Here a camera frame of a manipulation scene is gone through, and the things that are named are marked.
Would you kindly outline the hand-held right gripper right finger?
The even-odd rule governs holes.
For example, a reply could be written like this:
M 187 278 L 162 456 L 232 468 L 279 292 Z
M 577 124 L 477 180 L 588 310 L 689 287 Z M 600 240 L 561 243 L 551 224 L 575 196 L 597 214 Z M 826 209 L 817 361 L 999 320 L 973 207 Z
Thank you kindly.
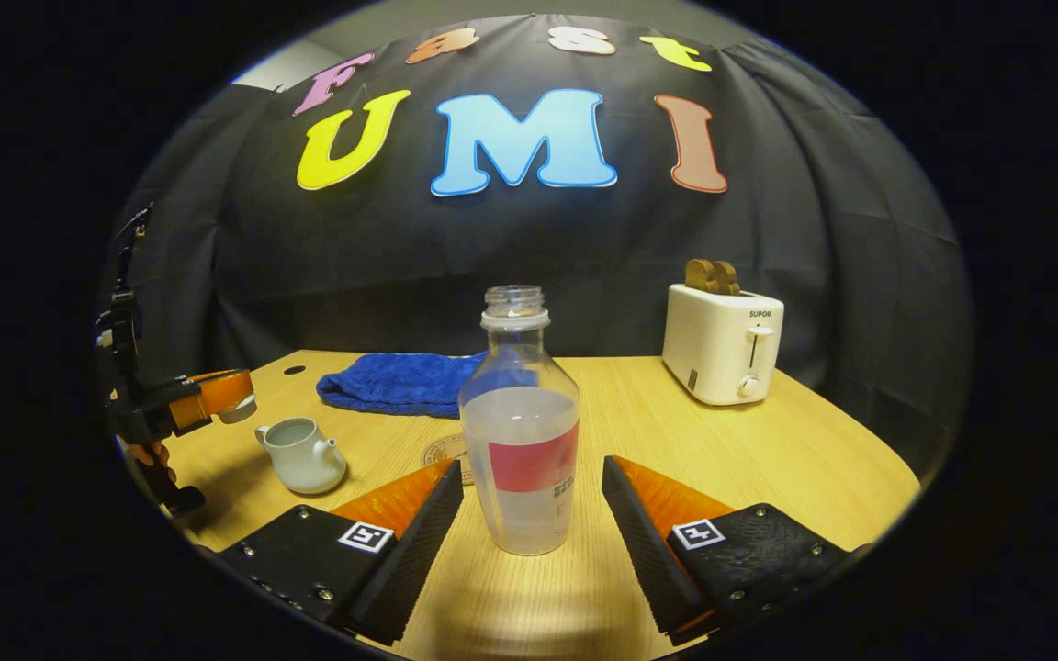
M 869 552 L 771 503 L 734 508 L 620 455 L 605 457 L 601 490 L 652 619 L 673 644 L 746 628 Z

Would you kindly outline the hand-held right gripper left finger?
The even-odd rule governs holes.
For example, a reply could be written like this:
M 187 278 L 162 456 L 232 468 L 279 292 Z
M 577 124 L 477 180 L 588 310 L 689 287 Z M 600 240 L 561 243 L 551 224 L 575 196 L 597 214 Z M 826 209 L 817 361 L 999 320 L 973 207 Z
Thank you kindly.
M 335 510 L 297 504 L 217 559 L 324 626 L 394 644 L 456 519 L 462 473 L 449 457 Z

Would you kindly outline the round wooden coaster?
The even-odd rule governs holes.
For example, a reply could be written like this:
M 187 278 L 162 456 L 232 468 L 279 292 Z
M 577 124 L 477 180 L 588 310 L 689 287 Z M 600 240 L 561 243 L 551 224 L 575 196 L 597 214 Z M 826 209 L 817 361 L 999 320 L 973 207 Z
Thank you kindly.
M 467 455 L 467 441 L 463 432 L 454 432 L 454 434 L 448 434 L 433 440 L 421 456 L 423 467 L 440 464 L 443 461 L 458 461 L 461 465 L 462 485 L 474 485 L 473 469 L 471 469 L 469 455 Z

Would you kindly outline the white ceramic teacup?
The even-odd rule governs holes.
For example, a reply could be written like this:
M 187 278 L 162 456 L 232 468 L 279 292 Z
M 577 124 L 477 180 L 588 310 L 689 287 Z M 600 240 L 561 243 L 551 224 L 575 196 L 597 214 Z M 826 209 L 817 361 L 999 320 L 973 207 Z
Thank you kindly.
M 268 452 L 278 480 L 291 492 L 315 497 L 336 489 L 347 476 L 348 462 L 338 441 L 310 418 L 284 419 L 253 434 Z

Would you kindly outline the clear plastic water bottle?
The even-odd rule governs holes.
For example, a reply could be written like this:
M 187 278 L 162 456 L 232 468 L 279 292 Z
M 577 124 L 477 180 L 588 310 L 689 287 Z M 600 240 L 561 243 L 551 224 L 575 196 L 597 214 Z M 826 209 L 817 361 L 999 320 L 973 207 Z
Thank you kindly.
M 574 501 L 580 391 L 545 347 L 537 286 L 484 293 L 488 350 L 458 393 L 467 460 L 491 539 L 534 556 L 566 540 Z

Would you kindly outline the blue towel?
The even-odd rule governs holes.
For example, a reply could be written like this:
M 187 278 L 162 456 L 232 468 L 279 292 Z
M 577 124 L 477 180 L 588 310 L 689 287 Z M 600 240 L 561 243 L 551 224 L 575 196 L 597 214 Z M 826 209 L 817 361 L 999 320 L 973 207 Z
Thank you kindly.
M 487 357 L 486 352 L 365 354 L 343 371 L 321 377 L 316 392 L 335 409 L 457 420 L 459 389 Z

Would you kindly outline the white toaster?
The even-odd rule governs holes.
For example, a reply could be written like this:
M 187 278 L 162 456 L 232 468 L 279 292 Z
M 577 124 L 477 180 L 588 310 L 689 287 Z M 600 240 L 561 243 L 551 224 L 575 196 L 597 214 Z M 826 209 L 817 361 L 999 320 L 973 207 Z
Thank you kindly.
M 711 406 L 755 403 L 769 394 L 784 305 L 743 290 L 719 296 L 671 284 L 660 359 L 672 377 Z

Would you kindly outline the black backdrop cloth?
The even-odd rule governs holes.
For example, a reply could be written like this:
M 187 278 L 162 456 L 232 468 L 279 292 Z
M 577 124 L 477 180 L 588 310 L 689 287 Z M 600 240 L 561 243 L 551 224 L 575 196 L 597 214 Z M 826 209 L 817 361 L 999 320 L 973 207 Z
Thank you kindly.
M 783 373 L 927 473 L 973 363 L 964 252 L 892 130 L 761 37 L 512 14 L 336 56 L 303 109 L 229 84 L 152 159 L 129 284 L 144 381 L 297 350 L 476 354 L 484 292 L 543 288 L 555 356 L 658 355 L 692 258 L 785 306 Z

